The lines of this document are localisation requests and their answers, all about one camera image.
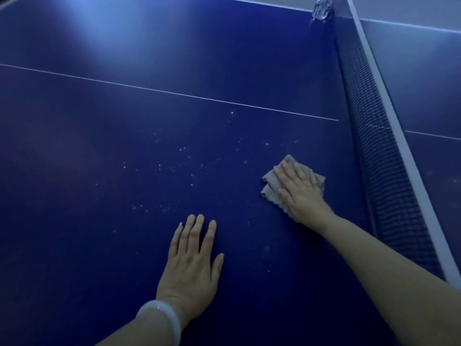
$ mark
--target blue table surface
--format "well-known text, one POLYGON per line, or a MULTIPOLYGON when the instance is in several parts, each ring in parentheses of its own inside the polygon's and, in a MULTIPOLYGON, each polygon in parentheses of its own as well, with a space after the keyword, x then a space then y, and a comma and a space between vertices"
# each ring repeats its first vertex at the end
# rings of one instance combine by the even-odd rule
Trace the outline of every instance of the blue table surface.
POLYGON ((0 13, 1 64, 230 102, 0 66, 4 344, 91 345, 127 323, 191 213, 216 219, 226 260, 183 345, 391 343, 339 254, 260 196, 290 153, 368 230, 332 30, 310 19, 230 0, 0 13))
POLYGON ((461 160, 456 157, 461 152, 461 33, 370 21, 362 25, 461 267, 461 160))

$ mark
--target cloth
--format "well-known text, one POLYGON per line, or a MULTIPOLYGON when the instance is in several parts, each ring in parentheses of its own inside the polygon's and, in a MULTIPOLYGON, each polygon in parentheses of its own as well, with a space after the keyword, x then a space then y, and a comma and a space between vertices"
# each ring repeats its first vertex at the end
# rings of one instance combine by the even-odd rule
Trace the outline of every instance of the cloth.
MULTIPOLYGON (((287 155, 284 158, 284 161, 288 165, 293 165, 296 160, 291 155, 287 155)), ((310 168, 308 168, 305 165, 300 164, 300 166, 306 175, 308 175, 309 171, 312 171, 310 168)), ((323 193, 325 191, 325 177, 318 175, 316 173, 314 175, 317 178, 317 183, 319 184, 320 189, 322 190, 322 196, 323 196, 323 193)), ((269 202, 274 203, 275 205, 278 205, 283 211, 285 211, 285 213, 288 216, 290 216, 293 220, 298 222, 296 218, 293 216, 293 214, 291 213, 291 210, 288 208, 287 204, 283 202, 282 198, 280 198, 277 192, 279 188, 285 188, 285 187, 280 183, 280 180, 275 174, 274 170, 270 170, 267 174, 265 174, 262 177, 262 180, 264 182, 267 182, 267 185, 265 185, 265 187, 261 191, 261 195, 264 198, 266 198, 269 202)))

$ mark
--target white bangle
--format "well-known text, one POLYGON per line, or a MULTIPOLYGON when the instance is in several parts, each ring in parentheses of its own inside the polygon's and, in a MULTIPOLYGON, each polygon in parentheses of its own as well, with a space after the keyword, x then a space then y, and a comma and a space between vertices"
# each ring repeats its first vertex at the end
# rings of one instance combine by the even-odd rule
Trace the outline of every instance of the white bangle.
POLYGON ((171 329, 173 330, 173 346, 179 346, 179 343, 181 342, 181 323, 179 322, 174 309, 163 301, 152 300, 142 305, 136 314, 136 317, 149 308, 155 308, 166 315, 170 321, 171 329))

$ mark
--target table tennis table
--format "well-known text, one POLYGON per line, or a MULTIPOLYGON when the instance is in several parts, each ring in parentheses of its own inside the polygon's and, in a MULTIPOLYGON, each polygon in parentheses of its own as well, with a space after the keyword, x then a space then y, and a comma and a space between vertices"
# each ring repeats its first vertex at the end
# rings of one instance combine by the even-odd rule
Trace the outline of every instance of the table tennis table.
POLYGON ((108 336, 155 298, 178 222, 199 213, 226 259, 182 345, 392 344, 342 257, 261 197, 286 154, 327 177, 338 215, 460 286, 422 135, 378 70, 391 55, 338 2, 325 22, 237 0, 0 10, 5 345, 108 336))

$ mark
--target table tennis net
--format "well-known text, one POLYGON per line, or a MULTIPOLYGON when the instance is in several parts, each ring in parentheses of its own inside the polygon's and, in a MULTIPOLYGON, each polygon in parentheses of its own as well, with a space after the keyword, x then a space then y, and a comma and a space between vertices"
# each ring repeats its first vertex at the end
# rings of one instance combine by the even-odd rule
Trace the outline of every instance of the table tennis net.
POLYGON ((348 0, 338 0, 334 12, 335 45, 375 235, 444 279, 348 0))

